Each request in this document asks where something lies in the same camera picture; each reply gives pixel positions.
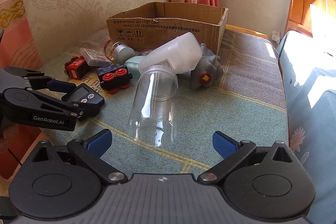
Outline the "black digital timer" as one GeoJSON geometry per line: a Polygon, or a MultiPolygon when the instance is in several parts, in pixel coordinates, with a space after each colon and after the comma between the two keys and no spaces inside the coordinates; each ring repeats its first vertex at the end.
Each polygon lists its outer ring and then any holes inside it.
{"type": "Polygon", "coordinates": [[[80,84],[74,91],[62,96],[61,100],[79,108],[78,120],[80,121],[97,116],[105,103],[104,97],[85,83],[80,84]]]}

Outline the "red toy fire truck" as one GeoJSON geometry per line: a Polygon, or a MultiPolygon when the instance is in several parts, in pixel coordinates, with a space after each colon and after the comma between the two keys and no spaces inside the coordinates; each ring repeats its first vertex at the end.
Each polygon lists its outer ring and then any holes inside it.
{"type": "Polygon", "coordinates": [[[81,80],[89,72],[89,65],[82,56],[74,56],[64,64],[64,73],[71,79],[81,80]]]}

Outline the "black toy train red wheels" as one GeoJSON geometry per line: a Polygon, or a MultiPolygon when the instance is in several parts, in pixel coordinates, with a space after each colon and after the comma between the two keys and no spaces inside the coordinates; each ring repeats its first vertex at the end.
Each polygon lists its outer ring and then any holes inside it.
{"type": "Polygon", "coordinates": [[[125,65],[110,64],[96,69],[100,87],[109,94],[115,94],[120,89],[130,87],[132,73],[125,65]]]}

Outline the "clear card case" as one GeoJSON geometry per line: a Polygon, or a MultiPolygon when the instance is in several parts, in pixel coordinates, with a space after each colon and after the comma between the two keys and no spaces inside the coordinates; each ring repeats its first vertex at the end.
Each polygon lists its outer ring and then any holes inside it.
{"type": "Polygon", "coordinates": [[[103,51],[80,48],[80,53],[86,63],[92,67],[104,67],[112,63],[112,61],[105,56],[103,51]]]}

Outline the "clear plastic jar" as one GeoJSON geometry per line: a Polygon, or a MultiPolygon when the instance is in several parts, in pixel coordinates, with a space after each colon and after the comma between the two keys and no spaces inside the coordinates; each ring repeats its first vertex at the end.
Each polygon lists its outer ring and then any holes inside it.
{"type": "Polygon", "coordinates": [[[163,65],[146,68],[139,78],[127,133],[152,147],[172,143],[177,134],[178,79],[163,65]]]}

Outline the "mint green oval case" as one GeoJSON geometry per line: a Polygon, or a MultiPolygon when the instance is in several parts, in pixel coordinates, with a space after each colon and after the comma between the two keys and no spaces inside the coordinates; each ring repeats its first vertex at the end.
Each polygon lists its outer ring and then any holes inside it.
{"type": "Polygon", "coordinates": [[[145,58],[145,56],[133,56],[133,57],[127,59],[127,61],[125,61],[124,65],[128,68],[128,70],[132,74],[139,73],[138,65],[139,65],[140,61],[142,61],[144,58],[145,58]]]}

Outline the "grey rubber animal toy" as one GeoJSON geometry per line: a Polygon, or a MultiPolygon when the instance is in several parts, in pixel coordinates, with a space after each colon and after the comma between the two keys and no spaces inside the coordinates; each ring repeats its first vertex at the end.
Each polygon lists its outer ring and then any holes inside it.
{"type": "Polygon", "coordinates": [[[205,43],[201,43],[201,50],[202,57],[195,69],[178,75],[178,79],[189,83],[191,89],[209,88],[224,75],[221,57],[208,49],[205,43]]]}

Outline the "white translucent plastic bottle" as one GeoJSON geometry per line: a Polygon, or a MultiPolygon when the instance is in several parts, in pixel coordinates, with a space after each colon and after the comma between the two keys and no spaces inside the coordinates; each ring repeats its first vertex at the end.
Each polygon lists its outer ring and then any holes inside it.
{"type": "Polygon", "coordinates": [[[138,64],[141,76],[149,72],[165,72],[177,79],[177,75],[196,68],[202,57],[202,49],[196,37],[188,32],[152,50],[138,64]]]}

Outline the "glass bottle gold capsules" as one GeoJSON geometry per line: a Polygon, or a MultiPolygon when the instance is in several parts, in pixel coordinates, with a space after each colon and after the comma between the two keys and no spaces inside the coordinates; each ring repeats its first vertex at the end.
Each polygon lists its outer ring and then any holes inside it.
{"type": "Polygon", "coordinates": [[[114,42],[108,40],[104,45],[104,53],[111,61],[116,64],[124,65],[124,63],[135,56],[135,51],[122,42],[114,42]]]}

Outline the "brown cardboard box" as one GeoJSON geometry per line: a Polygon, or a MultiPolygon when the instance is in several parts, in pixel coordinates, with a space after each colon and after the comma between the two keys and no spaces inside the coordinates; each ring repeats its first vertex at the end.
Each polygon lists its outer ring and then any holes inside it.
{"type": "Polygon", "coordinates": [[[228,9],[196,3],[150,2],[106,20],[109,37],[135,50],[155,49],[177,36],[192,33],[218,53],[228,9]]]}

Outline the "blue floral bedsheet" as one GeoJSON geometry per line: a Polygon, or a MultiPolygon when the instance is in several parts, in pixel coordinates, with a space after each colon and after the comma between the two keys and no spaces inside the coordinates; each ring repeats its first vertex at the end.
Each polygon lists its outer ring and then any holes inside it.
{"type": "Polygon", "coordinates": [[[290,148],[316,190],[308,218],[335,223],[335,49],[289,31],[277,51],[290,148]]]}

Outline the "white wall plug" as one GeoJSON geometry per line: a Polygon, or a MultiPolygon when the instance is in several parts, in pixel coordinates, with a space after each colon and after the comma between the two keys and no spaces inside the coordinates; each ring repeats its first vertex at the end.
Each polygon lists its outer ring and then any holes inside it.
{"type": "Polygon", "coordinates": [[[280,41],[281,41],[281,32],[279,32],[279,31],[272,31],[271,39],[272,39],[272,41],[276,42],[276,44],[280,44],[280,41]]]}

